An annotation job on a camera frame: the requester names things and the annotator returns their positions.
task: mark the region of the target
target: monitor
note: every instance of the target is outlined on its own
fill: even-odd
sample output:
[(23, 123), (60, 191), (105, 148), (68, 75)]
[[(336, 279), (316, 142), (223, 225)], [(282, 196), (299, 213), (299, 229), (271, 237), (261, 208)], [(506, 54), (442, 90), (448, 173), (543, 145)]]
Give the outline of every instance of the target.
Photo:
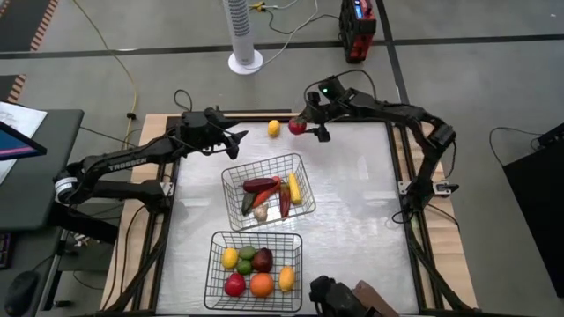
[(47, 149), (31, 138), (0, 122), (0, 161), (47, 154)]

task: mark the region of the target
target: white tower fan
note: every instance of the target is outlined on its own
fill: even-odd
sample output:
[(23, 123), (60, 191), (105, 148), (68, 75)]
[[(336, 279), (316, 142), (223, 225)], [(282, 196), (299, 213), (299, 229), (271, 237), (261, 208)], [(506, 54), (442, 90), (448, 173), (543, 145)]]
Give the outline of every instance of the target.
[(227, 60), (229, 68), (240, 75), (252, 74), (260, 70), (263, 56), (253, 45), (247, 0), (223, 0), (223, 5), (233, 45), (233, 53)]

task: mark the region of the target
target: yellow lemon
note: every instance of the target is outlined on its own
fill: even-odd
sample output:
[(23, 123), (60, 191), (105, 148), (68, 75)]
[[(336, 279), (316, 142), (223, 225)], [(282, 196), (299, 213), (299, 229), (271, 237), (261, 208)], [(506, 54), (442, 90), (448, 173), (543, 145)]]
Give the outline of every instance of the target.
[(226, 269), (233, 269), (237, 265), (237, 250), (228, 247), (221, 255), (221, 265)]
[(280, 276), (278, 280), (278, 286), (280, 286), (281, 291), (291, 291), (293, 288), (293, 283), (295, 282), (295, 274), (291, 267), (284, 267), (280, 270)]
[(271, 120), (268, 122), (268, 135), (276, 137), (280, 134), (280, 122), (278, 120)]

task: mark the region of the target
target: orange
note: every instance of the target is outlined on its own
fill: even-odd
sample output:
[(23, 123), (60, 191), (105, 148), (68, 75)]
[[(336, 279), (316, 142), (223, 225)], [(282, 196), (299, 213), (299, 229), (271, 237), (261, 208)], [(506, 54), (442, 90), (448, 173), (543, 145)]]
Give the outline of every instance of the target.
[(267, 297), (274, 291), (274, 280), (268, 273), (258, 273), (250, 279), (250, 292), (257, 297)]

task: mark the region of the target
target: metal wire basket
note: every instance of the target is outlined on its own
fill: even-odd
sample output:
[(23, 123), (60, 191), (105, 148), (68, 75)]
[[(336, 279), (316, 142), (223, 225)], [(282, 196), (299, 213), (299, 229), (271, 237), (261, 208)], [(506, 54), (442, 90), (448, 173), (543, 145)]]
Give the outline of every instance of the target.
[(226, 197), (227, 214), (231, 229), (240, 231), (267, 225), (282, 220), (280, 216), (280, 203), (278, 194), (272, 195), (268, 199), (269, 209), (268, 218), (265, 222), (256, 221), (251, 212), (246, 217), (241, 213), (242, 200), (245, 192), (242, 183), (246, 180), (257, 178), (278, 176), (288, 182), (288, 175), (294, 172), (301, 192), (301, 205), (290, 205), (288, 217), (296, 217), (315, 210), (315, 199), (309, 185), (308, 175), (303, 166), (300, 155), (296, 153), (269, 158), (255, 163), (228, 168), (221, 174), (223, 180), (223, 191)]
[[(245, 276), (247, 287), (240, 297), (230, 297), (224, 291), (226, 280), (235, 270), (227, 270), (221, 265), (221, 255), (228, 247), (239, 250), (245, 246), (253, 246), (256, 250), (266, 247), (272, 251), (273, 265), (270, 274), (274, 279), (274, 291), (267, 298), (257, 298), (249, 290), (250, 279), (256, 272)], [(214, 310), (295, 313), (301, 308), (301, 264), (301, 236), (298, 234), (215, 232), (211, 237), (204, 305)], [(285, 266), (292, 267), (295, 282), (291, 291), (282, 292), (278, 287), (278, 278), (280, 270)]]

